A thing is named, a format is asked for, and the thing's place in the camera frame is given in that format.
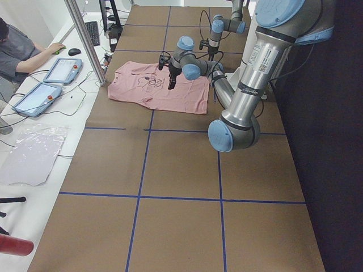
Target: robot sticker label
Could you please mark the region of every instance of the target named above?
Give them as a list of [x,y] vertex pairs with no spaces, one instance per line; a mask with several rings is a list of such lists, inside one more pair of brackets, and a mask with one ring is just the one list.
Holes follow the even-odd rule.
[[277,57],[278,51],[276,49],[267,48],[261,63],[259,63],[258,71],[268,74]]
[[250,59],[248,60],[248,64],[251,65],[255,71],[268,74],[277,55],[278,50],[273,48],[264,48],[259,44],[255,44]]
[[256,59],[259,56],[260,49],[261,49],[260,45],[255,44],[255,47],[254,47],[254,49],[253,49],[253,51],[251,53],[250,59],[248,60],[249,65],[253,66],[255,64]]

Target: pink t-shirt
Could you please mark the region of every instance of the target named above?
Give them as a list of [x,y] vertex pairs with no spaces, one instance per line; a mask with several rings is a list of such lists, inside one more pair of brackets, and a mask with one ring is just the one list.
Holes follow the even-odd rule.
[[168,90],[169,70],[159,71],[158,64],[129,61],[118,68],[108,86],[108,98],[134,102],[149,109],[206,114],[209,81],[206,77],[187,80],[183,74]]

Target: man's arm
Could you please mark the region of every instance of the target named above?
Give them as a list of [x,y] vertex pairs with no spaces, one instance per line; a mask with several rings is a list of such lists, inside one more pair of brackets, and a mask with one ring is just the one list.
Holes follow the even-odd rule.
[[19,73],[31,73],[35,69],[39,68],[47,62],[49,57],[56,51],[64,48],[65,46],[60,43],[52,44],[50,47],[46,48],[44,51],[40,52],[38,55],[31,57],[26,61],[20,61],[16,66],[16,72]]
[[40,44],[37,44],[36,42],[33,42],[34,46],[36,49],[38,49],[39,51],[43,52],[45,50],[45,48],[43,46],[41,46]]

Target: gray shirt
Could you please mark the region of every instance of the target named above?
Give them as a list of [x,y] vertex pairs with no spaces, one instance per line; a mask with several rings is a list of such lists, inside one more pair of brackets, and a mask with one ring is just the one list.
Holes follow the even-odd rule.
[[9,39],[0,42],[0,75],[12,82],[21,83],[28,74],[16,72],[17,65],[39,53],[23,32],[9,26]]

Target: metal pole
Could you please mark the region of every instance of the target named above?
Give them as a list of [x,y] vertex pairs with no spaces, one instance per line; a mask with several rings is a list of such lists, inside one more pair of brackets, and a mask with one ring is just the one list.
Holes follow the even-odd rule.
[[90,35],[87,32],[85,23],[82,19],[82,15],[81,12],[79,11],[77,3],[75,2],[75,0],[64,0],[64,2],[67,5],[75,29],[77,29],[79,38],[81,39],[81,42],[86,50],[87,56],[91,62],[92,68],[98,78],[98,81],[100,85],[103,86],[106,83],[106,77],[97,58],[96,51],[93,47]]

